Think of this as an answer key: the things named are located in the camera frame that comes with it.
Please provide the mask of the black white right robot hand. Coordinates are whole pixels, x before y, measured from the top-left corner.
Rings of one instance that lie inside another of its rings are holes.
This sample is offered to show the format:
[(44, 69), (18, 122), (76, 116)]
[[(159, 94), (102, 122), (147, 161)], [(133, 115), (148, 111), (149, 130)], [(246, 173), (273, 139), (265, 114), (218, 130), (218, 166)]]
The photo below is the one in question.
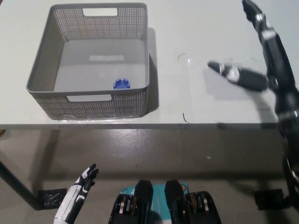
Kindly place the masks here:
[(251, 0), (242, 1), (247, 20), (258, 34), (267, 68), (266, 74), (232, 64), (209, 61), (208, 67), (230, 83), (246, 90), (275, 95), (275, 114), (278, 120), (298, 118), (299, 90), (296, 88), (292, 68), (279, 34), (268, 21), (265, 13)]

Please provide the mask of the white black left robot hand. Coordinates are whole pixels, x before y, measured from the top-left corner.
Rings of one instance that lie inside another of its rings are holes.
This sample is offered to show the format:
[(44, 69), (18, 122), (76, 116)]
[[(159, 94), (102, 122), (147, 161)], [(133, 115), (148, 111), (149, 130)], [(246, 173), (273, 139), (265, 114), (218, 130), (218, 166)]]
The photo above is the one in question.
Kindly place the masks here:
[(73, 224), (86, 200), (90, 188), (95, 184), (99, 169), (96, 164), (89, 166), (68, 189), (56, 215), (54, 224)]

